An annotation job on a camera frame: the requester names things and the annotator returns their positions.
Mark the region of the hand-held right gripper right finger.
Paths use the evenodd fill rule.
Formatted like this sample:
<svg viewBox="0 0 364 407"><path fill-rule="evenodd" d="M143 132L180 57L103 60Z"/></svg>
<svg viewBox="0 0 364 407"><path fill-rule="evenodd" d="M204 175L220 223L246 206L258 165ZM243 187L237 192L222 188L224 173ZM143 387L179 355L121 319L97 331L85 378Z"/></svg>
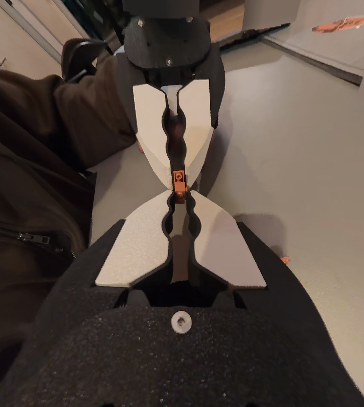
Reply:
<svg viewBox="0 0 364 407"><path fill-rule="evenodd" d="M267 287L238 223L225 209L191 191L189 220L192 260L201 272L233 288Z"/></svg>

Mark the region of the grey desk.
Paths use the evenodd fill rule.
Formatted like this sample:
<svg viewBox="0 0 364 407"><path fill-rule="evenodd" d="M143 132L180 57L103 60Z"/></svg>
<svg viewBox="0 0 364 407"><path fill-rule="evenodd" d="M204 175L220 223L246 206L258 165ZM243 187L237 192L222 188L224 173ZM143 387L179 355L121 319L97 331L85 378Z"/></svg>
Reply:
<svg viewBox="0 0 364 407"><path fill-rule="evenodd" d="M364 96L263 39L223 61L200 191L291 257L364 394Z"/></svg>

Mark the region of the person's left hand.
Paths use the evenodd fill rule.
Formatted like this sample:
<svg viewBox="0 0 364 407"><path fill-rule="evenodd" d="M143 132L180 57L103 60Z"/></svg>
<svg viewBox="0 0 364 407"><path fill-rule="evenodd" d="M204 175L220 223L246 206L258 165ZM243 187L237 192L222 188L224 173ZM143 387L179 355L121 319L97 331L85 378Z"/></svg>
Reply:
<svg viewBox="0 0 364 407"><path fill-rule="evenodd" d="M184 141L186 124L178 115L170 118L168 124L169 133L169 157L173 170L184 170L186 160L186 141Z"/></svg>

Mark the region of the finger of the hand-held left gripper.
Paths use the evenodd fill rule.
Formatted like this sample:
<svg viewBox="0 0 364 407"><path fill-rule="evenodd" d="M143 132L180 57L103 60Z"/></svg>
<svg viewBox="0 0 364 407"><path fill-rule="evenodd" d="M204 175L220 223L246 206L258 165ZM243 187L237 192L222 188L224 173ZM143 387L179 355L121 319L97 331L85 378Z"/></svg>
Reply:
<svg viewBox="0 0 364 407"><path fill-rule="evenodd" d="M174 189L171 162L168 155L168 133L165 114L169 111L168 96L161 88L148 83L135 84L134 106L137 118L137 138L150 165L166 188Z"/></svg>
<svg viewBox="0 0 364 407"><path fill-rule="evenodd" d="M210 106L210 80L193 79L179 91L179 107L186 118L186 179L192 187L198 178L214 134Z"/></svg>

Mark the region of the person's left forearm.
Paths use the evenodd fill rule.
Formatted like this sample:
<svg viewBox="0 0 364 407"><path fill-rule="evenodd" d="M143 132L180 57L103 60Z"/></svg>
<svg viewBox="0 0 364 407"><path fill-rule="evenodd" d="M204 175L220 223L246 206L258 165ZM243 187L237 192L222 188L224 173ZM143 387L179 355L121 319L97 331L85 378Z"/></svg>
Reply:
<svg viewBox="0 0 364 407"><path fill-rule="evenodd" d="M65 177L129 147L135 132L117 94L117 66L111 56L79 83L0 69L0 143Z"/></svg>

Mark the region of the brown jacket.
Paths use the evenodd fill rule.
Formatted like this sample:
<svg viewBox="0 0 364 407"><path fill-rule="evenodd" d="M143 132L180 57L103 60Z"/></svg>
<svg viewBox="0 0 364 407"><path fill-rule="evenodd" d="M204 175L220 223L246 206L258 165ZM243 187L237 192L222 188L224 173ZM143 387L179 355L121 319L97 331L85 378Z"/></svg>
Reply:
<svg viewBox="0 0 364 407"><path fill-rule="evenodd" d="M0 370L11 365L58 277L87 247L93 187L0 141Z"/></svg>

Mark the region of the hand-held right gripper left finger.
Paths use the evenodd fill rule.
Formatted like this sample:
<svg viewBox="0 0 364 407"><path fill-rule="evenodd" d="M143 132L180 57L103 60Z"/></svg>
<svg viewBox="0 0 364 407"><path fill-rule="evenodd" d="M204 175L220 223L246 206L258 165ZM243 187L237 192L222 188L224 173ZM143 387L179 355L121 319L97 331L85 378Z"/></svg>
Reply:
<svg viewBox="0 0 364 407"><path fill-rule="evenodd" d="M173 191L166 189L126 216L96 278L97 286L135 287L166 263L170 239L164 219L170 213L171 196Z"/></svg>

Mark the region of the black office chair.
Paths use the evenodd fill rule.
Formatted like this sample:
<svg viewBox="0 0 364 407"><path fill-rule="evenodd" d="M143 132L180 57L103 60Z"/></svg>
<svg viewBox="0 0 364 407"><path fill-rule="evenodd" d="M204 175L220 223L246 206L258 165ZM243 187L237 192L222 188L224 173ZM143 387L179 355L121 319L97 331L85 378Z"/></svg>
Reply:
<svg viewBox="0 0 364 407"><path fill-rule="evenodd" d="M66 83L79 83L87 75L96 75L97 66L93 62L103 51L114 56L114 49L105 39L69 39L62 48L61 67L63 80Z"/></svg>

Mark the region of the open instruction booklet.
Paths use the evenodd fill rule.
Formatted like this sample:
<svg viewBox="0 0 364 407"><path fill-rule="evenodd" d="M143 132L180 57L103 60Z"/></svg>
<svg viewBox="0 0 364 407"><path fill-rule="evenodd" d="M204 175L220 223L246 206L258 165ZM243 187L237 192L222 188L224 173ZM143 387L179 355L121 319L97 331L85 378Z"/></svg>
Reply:
<svg viewBox="0 0 364 407"><path fill-rule="evenodd" d="M265 38L363 84L364 97L364 0L301 1L296 20Z"/></svg>

